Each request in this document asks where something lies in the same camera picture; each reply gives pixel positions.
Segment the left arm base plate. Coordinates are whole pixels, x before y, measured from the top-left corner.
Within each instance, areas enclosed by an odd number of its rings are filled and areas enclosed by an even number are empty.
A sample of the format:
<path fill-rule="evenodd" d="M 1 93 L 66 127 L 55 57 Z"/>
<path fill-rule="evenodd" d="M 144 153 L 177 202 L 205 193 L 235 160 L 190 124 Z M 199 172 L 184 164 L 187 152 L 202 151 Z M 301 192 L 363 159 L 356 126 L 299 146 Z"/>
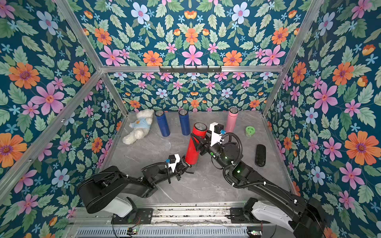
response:
<path fill-rule="evenodd" d="M 114 215 L 112 225 L 142 225 L 150 224 L 153 217 L 152 208 L 136 208 L 133 209 L 126 217 Z"/>

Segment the pink thermos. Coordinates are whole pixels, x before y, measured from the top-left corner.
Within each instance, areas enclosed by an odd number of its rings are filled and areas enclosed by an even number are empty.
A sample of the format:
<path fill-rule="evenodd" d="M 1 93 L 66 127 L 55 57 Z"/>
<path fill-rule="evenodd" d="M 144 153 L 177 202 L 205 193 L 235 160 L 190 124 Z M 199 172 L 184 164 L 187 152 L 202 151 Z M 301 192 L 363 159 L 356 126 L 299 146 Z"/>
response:
<path fill-rule="evenodd" d="M 228 112 L 226 132 L 234 132 L 236 121 L 238 118 L 239 110 L 236 107 L 231 107 Z"/>

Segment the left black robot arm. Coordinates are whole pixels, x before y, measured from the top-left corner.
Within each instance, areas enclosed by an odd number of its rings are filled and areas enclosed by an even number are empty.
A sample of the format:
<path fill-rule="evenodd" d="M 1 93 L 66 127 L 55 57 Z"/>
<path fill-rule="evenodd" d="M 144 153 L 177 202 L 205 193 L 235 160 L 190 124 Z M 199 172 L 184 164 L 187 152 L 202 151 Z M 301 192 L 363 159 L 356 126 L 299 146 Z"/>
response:
<path fill-rule="evenodd" d="M 136 206 L 130 198 L 121 198 L 122 193 L 148 198 L 157 191 L 158 183 L 171 182 L 173 177 L 180 180 L 188 168 L 185 162 L 158 162 L 142 168 L 143 176 L 135 178 L 124 174 L 116 166 L 110 166 L 83 181 L 77 187 L 77 193 L 87 213 L 106 211 L 123 218 Z"/>

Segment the red thermos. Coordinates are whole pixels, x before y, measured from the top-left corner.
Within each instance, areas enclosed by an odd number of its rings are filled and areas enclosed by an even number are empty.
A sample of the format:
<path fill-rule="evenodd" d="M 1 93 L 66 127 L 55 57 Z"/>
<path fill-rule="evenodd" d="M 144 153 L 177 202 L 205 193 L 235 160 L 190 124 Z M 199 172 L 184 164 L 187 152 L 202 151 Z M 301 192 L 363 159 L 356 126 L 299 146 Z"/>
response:
<path fill-rule="evenodd" d="M 187 149 L 185 162 L 190 166 L 193 166 L 197 163 L 199 157 L 199 146 L 200 143 L 205 139 L 207 133 L 207 126 L 204 123 L 195 123 L 193 125 L 190 142 Z"/>

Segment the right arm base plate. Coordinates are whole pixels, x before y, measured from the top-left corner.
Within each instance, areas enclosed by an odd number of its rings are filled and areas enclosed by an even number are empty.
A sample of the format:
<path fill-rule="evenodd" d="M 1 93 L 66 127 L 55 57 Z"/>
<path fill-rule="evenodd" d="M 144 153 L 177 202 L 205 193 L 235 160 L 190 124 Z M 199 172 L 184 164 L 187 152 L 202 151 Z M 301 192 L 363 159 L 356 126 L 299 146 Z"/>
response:
<path fill-rule="evenodd" d="M 260 221 L 249 211 L 245 210 L 243 207 L 231 207 L 230 214 L 226 217 L 233 224 L 269 224 L 266 221 Z"/>

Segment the blue thermos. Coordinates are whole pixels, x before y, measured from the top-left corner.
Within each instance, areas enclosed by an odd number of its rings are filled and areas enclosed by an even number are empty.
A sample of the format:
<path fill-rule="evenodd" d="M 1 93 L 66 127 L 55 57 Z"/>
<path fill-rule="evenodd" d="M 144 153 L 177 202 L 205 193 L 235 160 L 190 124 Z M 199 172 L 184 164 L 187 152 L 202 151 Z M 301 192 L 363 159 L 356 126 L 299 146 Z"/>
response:
<path fill-rule="evenodd" d="M 181 109 L 178 112 L 182 134 L 188 136 L 191 133 L 189 113 L 186 109 Z"/>
<path fill-rule="evenodd" d="M 166 119 L 165 112 L 163 110 L 155 111 L 155 116 L 156 116 L 157 123 L 158 123 L 162 136 L 168 137 L 170 135 L 170 129 Z"/>

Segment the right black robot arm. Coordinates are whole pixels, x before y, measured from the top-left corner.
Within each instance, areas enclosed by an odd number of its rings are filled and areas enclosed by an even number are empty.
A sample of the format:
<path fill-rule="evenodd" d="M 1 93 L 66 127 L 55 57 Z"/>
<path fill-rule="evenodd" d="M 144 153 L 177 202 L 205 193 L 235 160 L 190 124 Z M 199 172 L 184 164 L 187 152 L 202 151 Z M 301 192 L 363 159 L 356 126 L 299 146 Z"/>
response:
<path fill-rule="evenodd" d="M 200 155 L 208 153 L 222 167 L 223 177 L 232 187 L 247 189 L 268 201 L 248 200 L 247 216 L 283 227 L 296 238 L 323 237 L 326 217 L 321 203 L 284 190 L 242 162 L 243 145 L 234 133 L 223 135 L 216 144 L 208 136 L 191 134 L 191 139 Z"/>

